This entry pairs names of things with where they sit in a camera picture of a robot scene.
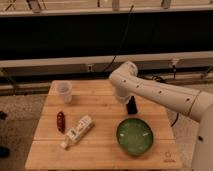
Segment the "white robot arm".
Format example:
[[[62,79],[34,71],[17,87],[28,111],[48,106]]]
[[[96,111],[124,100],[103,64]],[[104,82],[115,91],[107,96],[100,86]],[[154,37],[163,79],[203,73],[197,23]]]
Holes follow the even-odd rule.
[[[181,113],[199,123],[191,171],[213,171],[213,93],[146,80],[126,61],[109,76],[115,97],[128,103],[133,94]]]

